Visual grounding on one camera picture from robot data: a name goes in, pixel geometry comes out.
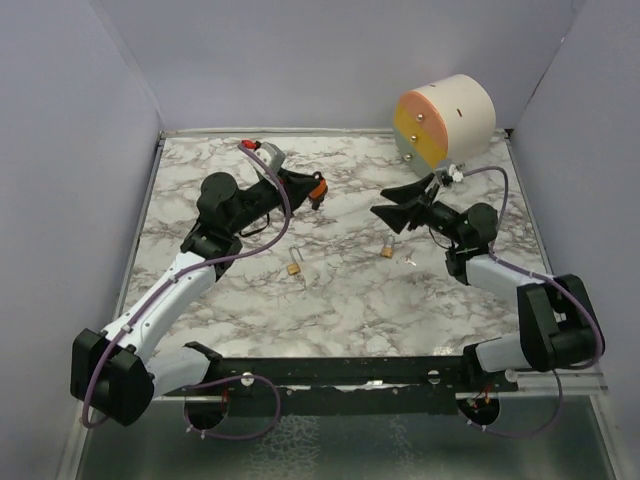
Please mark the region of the brass long-shackle padlock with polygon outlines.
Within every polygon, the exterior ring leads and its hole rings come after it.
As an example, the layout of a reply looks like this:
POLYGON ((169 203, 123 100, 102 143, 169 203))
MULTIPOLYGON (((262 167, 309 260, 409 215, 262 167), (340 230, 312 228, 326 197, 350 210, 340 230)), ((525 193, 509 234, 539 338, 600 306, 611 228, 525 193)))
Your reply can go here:
POLYGON ((395 248, 395 236, 387 235, 384 238, 383 246, 380 251, 380 256, 386 259, 392 259, 394 255, 395 248))

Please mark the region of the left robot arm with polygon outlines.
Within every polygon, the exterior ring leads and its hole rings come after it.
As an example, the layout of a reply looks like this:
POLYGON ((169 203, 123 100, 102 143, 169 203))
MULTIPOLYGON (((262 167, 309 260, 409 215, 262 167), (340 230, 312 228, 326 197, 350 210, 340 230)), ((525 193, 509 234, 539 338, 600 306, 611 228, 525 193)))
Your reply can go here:
POLYGON ((186 308, 221 279, 234 261, 247 257, 240 232, 274 209, 287 217, 306 200, 318 205, 326 190, 322 175, 280 170, 246 190, 226 172, 207 176, 196 202, 196 223, 173 264, 120 318, 100 332, 89 329, 72 344, 72 395, 82 401, 81 422, 95 427, 90 413, 122 426, 134 423, 157 397, 192 387, 206 395, 220 385, 219 356, 190 342, 177 353, 153 352, 186 308))

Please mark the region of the orange black padlock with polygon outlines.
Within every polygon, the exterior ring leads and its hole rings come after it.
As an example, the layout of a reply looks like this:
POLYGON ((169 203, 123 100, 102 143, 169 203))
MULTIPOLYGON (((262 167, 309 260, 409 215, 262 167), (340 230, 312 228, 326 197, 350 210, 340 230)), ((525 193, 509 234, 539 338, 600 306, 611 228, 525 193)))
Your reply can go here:
POLYGON ((319 182, 316 188, 308 195, 311 202, 311 208, 317 211, 322 205, 324 198, 328 192, 327 181, 320 171, 313 174, 314 178, 319 182))

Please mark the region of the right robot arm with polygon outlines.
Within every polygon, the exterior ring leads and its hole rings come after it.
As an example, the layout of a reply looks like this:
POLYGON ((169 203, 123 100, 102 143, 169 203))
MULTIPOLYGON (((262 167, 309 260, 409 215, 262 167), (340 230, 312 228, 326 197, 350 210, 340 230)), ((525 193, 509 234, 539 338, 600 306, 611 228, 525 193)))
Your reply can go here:
POLYGON ((426 227, 450 242, 445 253, 449 275, 459 283, 489 292, 516 308, 514 334, 465 347, 461 383, 481 391, 496 372, 593 366, 605 351, 605 339, 583 281, 576 275, 550 276, 496 256, 501 212, 479 202, 457 211, 438 200, 435 174, 412 184, 382 190, 387 204, 371 211, 393 232, 426 227))

